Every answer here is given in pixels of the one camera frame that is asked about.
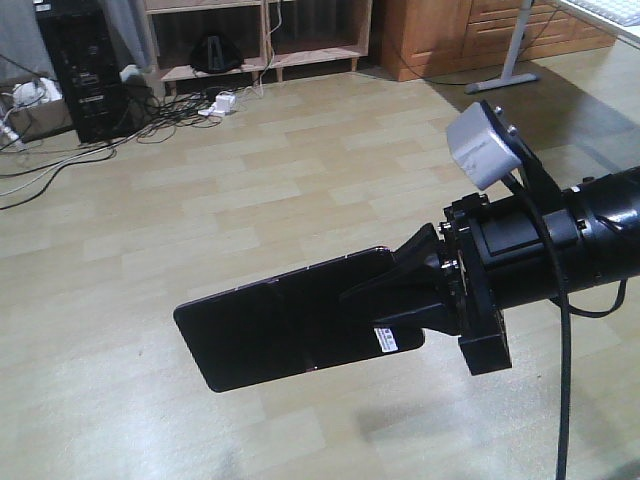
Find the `computer tower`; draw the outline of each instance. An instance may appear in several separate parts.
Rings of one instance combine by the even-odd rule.
[[[100,4],[34,0],[34,9],[80,141],[94,143],[140,130],[146,92],[132,92],[122,83]]]

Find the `smartphone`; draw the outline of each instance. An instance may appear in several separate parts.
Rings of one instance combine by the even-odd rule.
[[[209,388],[224,392],[413,350],[417,327],[374,328],[340,294],[395,265],[377,247],[186,303],[173,316]]]

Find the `shelf unit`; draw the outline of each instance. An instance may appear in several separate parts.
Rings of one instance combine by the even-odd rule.
[[[286,67],[367,55],[372,0],[138,0],[155,76],[175,93],[176,82],[213,75],[196,72],[189,52],[203,35],[222,32],[243,52],[244,64],[222,75],[251,73],[254,81],[267,67],[283,80]],[[271,60],[271,46],[276,56]]]

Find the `wooden cabinet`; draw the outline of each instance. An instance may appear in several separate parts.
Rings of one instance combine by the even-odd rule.
[[[381,63],[396,79],[505,59],[521,0],[386,0]],[[615,38],[543,3],[534,5],[522,60],[612,45]]]
[[[189,66],[189,53],[202,35],[220,32],[244,56],[244,64],[228,73],[284,68],[367,55],[372,0],[138,0],[145,12],[149,46],[158,80],[175,90],[180,80],[207,77]],[[271,59],[273,45],[276,56]]]

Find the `screw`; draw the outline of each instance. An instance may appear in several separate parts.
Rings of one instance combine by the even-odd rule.
[[[442,222],[438,226],[438,231],[444,235],[445,232],[450,232],[452,229],[451,224],[449,222]]]
[[[453,270],[458,269],[458,261],[457,260],[445,260],[440,267],[442,270],[446,272],[451,272]]]

